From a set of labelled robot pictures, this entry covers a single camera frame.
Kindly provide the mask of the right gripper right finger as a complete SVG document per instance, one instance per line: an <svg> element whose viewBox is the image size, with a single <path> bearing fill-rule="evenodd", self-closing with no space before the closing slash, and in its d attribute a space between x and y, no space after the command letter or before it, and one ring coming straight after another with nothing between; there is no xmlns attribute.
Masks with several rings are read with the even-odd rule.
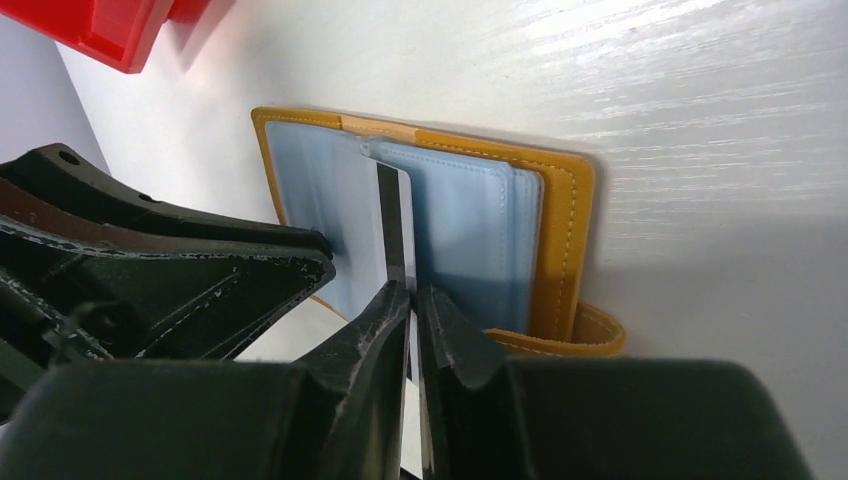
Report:
<svg viewBox="0 0 848 480"><path fill-rule="evenodd" d="M425 478L528 478L506 350L438 288L416 302Z"/></svg>

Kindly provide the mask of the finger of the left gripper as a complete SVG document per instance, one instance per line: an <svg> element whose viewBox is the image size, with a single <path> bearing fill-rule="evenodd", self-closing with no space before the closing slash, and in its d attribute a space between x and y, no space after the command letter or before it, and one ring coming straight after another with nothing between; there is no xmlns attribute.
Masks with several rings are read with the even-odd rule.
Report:
<svg viewBox="0 0 848 480"><path fill-rule="evenodd" d="M335 275L314 230L187 209L61 144L1 166L1 418L52 366L238 356Z"/></svg>

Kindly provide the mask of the yellow leather card holder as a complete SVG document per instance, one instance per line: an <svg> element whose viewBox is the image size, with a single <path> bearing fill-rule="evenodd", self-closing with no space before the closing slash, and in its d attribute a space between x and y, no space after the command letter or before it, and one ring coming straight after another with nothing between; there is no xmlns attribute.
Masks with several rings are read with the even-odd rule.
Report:
<svg viewBox="0 0 848 480"><path fill-rule="evenodd" d="M258 107L251 118L280 222L323 234L335 269L333 150L368 142L410 177L417 285L446 291L518 354L622 351L624 327L579 298L595 187L588 159L341 113Z"/></svg>

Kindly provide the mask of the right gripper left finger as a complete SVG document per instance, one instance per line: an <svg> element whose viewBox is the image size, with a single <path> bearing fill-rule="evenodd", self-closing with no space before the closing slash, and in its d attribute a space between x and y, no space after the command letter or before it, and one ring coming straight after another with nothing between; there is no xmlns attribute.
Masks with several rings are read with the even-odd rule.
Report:
<svg viewBox="0 0 848 480"><path fill-rule="evenodd" d="M389 281L346 326L295 361L294 479L396 479L411 299Z"/></svg>

